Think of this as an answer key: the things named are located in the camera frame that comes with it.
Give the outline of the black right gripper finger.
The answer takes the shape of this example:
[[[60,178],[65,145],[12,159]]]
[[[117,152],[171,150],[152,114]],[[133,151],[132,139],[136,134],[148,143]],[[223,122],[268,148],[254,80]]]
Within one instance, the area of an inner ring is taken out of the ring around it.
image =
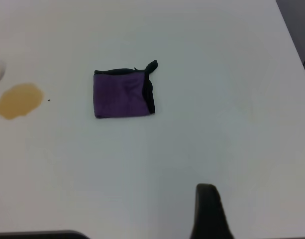
[[[196,186],[195,217],[190,238],[233,239],[220,194],[212,184]]]

